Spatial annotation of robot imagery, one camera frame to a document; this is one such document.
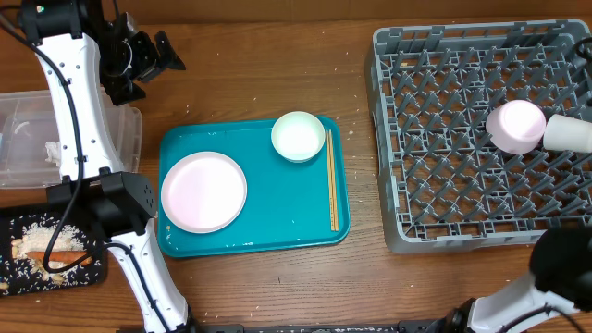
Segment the white upturned bowl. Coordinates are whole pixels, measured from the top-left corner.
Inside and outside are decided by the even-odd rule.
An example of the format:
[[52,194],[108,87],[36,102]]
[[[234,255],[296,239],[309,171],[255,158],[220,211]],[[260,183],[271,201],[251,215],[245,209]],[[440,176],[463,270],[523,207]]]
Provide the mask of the white upturned bowl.
[[292,111],[278,118],[271,130],[271,142],[278,154],[293,163],[315,157],[325,145],[325,128],[318,117]]

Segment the white paper cup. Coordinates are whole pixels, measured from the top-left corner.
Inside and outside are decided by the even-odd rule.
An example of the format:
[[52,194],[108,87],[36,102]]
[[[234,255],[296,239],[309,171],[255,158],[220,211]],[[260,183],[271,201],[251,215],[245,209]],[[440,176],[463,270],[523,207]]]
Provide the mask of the white paper cup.
[[543,147],[551,151],[590,153],[591,123],[573,117],[554,115],[547,123]]

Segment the orange carrot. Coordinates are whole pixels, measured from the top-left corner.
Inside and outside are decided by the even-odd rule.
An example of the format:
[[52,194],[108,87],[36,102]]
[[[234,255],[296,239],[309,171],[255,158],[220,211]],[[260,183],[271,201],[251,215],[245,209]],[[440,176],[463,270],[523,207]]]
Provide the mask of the orange carrot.
[[[86,252],[78,252],[78,251],[63,251],[63,252],[51,252],[49,255],[50,262],[58,262],[63,263],[66,265],[74,263],[76,260],[80,259],[81,257],[85,256]],[[25,253],[27,258],[42,261],[44,259],[43,252],[27,252]]]

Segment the small white plate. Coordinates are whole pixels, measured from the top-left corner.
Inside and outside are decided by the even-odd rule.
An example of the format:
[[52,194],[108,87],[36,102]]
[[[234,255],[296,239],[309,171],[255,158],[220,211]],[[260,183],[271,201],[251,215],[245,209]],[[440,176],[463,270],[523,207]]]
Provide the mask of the small white plate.
[[542,139],[547,120],[542,110],[526,101],[514,100],[494,109],[487,117],[490,141],[509,154],[533,151]]

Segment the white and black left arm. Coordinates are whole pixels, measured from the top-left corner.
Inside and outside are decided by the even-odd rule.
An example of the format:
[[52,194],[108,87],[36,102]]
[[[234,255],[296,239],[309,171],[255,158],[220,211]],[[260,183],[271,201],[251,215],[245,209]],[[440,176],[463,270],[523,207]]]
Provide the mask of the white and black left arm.
[[38,57],[50,90],[60,140],[60,182],[48,203],[61,225],[88,229],[99,252],[117,259],[147,332],[195,332],[191,308],[159,248],[157,205],[148,178],[125,169],[112,143],[103,100],[142,99],[142,85],[184,63],[167,35],[137,30],[128,13],[107,20],[98,1],[24,1],[14,37]]

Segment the rice and food scraps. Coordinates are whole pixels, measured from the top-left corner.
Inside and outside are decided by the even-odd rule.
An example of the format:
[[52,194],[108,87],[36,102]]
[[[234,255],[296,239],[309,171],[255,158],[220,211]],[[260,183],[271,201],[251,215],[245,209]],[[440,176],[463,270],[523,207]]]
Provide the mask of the rice and food scraps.
[[79,284],[76,276],[82,269],[81,265],[54,274],[43,268],[43,261],[25,256],[27,252],[44,253],[55,229],[34,223],[22,229],[22,236],[11,237],[8,254],[1,257],[2,296],[74,287]]

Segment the white tissue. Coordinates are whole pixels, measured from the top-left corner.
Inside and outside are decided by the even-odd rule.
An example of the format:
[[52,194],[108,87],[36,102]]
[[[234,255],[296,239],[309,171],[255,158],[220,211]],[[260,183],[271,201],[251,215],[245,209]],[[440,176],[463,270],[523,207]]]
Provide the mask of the white tissue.
[[47,157],[45,161],[50,164],[55,164],[57,167],[61,166],[61,151],[60,142],[46,142],[45,150]]

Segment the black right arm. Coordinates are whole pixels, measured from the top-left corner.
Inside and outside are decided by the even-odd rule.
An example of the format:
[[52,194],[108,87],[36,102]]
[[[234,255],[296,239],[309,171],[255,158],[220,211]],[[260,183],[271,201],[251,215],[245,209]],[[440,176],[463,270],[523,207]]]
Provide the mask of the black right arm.
[[524,332],[557,316],[591,311],[591,228],[553,228],[537,241],[528,272],[504,289],[470,299],[428,332]]

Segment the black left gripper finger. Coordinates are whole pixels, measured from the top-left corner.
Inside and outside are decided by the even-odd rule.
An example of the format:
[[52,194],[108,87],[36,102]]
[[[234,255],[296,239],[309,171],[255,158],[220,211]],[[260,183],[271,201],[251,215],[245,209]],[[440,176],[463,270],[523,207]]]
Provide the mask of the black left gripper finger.
[[145,91],[126,76],[104,76],[104,88],[115,106],[128,104],[146,97]]
[[159,31],[155,36],[155,46],[159,53],[159,67],[161,69],[185,70],[185,64],[173,49],[167,34]]

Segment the large white plate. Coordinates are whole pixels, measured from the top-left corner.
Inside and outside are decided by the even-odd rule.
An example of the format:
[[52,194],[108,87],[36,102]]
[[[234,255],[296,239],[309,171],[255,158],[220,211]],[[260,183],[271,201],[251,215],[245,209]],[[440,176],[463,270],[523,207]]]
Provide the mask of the large white plate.
[[161,185],[161,205],[178,228],[198,234],[232,223],[247,199],[247,180],[230,157],[199,152],[179,160]]

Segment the wooden chopstick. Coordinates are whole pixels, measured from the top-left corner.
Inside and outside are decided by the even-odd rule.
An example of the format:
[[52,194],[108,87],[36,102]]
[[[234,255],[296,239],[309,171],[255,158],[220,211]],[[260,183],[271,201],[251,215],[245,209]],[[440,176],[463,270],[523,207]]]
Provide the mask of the wooden chopstick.
[[328,178],[328,190],[329,190],[329,209],[330,209],[330,224],[331,231],[336,230],[336,213],[335,213],[335,196],[334,196],[334,175],[333,175],[333,162],[332,162],[332,139],[331,130],[326,129],[326,146],[327,146],[327,178]]
[[334,175],[334,196],[335,196],[335,213],[336,213],[336,230],[335,232],[339,231],[339,211],[338,211],[338,197],[337,197],[337,182],[336,182],[336,173],[335,173],[335,156],[334,156],[334,142],[333,142],[333,135],[331,131],[331,139],[332,139],[332,162],[333,162],[333,175]]

